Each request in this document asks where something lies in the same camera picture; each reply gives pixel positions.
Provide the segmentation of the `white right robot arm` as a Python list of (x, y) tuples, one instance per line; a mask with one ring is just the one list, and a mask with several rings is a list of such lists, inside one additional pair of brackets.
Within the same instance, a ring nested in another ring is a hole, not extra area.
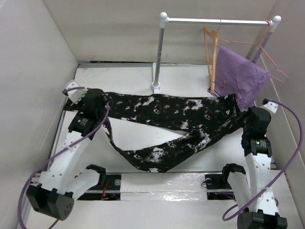
[(221, 184), (231, 188), (241, 213), (239, 229), (285, 229), (287, 219), (279, 214), (271, 180), (271, 143), (266, 137), (277, 104), (252, 107), (245, 113), (241, 145), (248, 170), (237, 164), (226, 164), (220, 176)]

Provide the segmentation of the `black white patterned trousers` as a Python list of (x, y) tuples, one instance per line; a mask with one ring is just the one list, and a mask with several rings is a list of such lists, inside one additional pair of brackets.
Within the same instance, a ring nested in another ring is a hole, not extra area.
[[(164, 173), (242, 128), (246, 113), (238, 108), (233, 94), (177, 97), (105, 92), (105, 95), (109, 100), (109, 118), (185, 132), (184, 136), (157, 146), (117, 149), (136, 169), (148, 172)], [(73, 104), (68, 100), (64, 109), (78, 111), (81, 105), (81, 101)]]

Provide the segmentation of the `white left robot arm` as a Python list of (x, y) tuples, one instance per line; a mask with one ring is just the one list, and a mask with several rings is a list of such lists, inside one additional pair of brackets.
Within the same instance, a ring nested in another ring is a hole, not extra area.
[(107, 183), (105, 168), (93, 164), (73, 177), (80, 156), (110, 111), (109, 100), (101, 89), (89, 89), (81, 103), (68, 127), (62, 153), (54, 158), (38, 185), (29, 185), (26, 192), (33, 210), (57, 220), (65, 220), (74, 202), (87, 190), (101, 189)]

